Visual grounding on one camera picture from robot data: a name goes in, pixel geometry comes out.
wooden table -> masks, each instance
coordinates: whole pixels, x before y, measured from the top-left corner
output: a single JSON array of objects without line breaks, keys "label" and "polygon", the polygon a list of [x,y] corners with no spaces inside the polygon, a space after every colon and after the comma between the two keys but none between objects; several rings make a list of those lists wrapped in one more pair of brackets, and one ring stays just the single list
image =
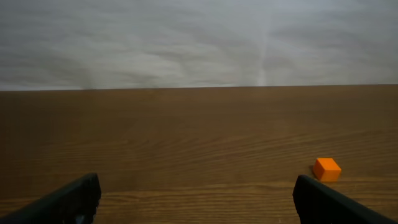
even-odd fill
[{"label": "wooden table", "polygon": [[96,223],[299,223],[316,157],[329,186],[398,221],[398,86],[0,93],[0,214],[88,172]]}]

white backdrop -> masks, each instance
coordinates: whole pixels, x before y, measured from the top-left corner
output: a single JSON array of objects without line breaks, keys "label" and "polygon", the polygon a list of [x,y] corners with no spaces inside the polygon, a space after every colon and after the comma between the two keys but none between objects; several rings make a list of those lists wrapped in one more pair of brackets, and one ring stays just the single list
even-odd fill
[{"label": "white backdrop", "polygon": [[398,83],[397,0],[2,0],[0,90]]}]

white wall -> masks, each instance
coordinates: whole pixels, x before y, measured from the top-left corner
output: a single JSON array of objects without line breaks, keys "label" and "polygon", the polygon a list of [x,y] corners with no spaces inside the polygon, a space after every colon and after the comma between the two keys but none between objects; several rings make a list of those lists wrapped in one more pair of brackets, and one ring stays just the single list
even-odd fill
[{"label": "white wall", "polygon": [[398,83],[397,0],[2,0],[0,90]]}]

